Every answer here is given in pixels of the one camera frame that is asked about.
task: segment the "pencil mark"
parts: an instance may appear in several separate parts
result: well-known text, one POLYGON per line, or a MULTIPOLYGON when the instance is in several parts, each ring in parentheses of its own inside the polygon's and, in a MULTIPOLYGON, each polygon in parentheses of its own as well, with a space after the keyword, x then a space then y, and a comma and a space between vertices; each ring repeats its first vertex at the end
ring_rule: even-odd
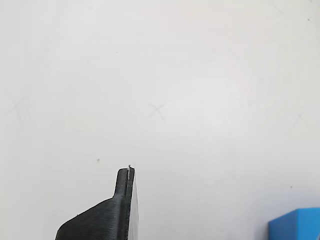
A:
POLYGON ((1 118, 0 120, 6 118, 7 116, 9 116, 11 113, 13 112, 16 112, 16 115, 18 117, 19 120, 21 120, 21 115, 20 115, 20 112, 19 112, 19 107, 26 101, 26 97, 23 97, 22 99, 20 99, 17 103, 15 103, 13 100, 12 100, 12 105, 13 107, 7 111, 1 118))
POLYGON ((162 107, 164 107, 166 104, 163 103, 163 104, 161 104, 161 105, 158 106, 158 107, 154 106, 153 104, 149 104, 149 105, 150 105, 151 107, 153 107, 154 110, 153 110, 152 113, 150 113, 150 114, 148 115, 148 118, 150 118, 152 115, 154 115, 155 113, 157 113, 157 114, 160 116, 160 118, 162 119, 162 121, 163 121, 164 123, 166 123, 165 118, 162 116, 161 112, 159 111, 159 110, 160 110, 162 107))
POLYGON ((280 13, 280 15, 284 14, 284 11, 274 2, 272 2, 272 6, 280 13))
POLYGON ((303 118, 302 118, 302 112, 299 113, 299 115, 297 116, 297 118, 296 118, 296 120, 295 120, 295 122, 294 122, 294 124, 293 124, 292 127, 294 128, 299 121, 302 121, 303 123, 305 122, 305 121, 303 120, 303 118))

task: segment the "white wall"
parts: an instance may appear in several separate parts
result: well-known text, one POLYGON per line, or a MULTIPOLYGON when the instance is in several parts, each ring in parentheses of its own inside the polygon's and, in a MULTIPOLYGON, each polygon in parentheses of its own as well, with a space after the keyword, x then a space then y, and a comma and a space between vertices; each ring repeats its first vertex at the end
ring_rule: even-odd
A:
POLYGON ((319 13, 2 1, 0 239, 54 240, 128 164, 140 240, 265 240, 269 220, 319 206, 319 13))

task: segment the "black plastic object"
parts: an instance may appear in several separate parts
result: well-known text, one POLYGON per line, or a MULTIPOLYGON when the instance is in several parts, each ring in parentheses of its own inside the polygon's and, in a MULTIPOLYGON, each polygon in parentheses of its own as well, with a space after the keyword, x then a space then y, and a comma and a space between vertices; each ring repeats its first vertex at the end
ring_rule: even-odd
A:
POLYGON ((64 223, 55 240, 127 240, 134 177, 134 168, 120 169, 113 197, 64 223))

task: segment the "black 3d printed part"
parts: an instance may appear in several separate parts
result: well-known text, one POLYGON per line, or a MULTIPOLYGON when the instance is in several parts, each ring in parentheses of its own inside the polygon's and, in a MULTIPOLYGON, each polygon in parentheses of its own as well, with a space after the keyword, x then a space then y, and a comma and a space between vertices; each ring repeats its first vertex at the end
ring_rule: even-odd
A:
POLYGON ((120 169, 113 197, 64 223, 55 240, 136 240, 138 201, 134 177, 134 168, 120 169))

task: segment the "blue box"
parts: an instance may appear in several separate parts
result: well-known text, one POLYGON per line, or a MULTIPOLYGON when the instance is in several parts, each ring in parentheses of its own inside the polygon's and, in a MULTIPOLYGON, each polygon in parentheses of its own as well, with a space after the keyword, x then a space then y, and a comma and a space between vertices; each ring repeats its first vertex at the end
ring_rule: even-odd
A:
POLYGON ((297 209, 270 221, 269 240, 320 240, 320 207, 297 209))

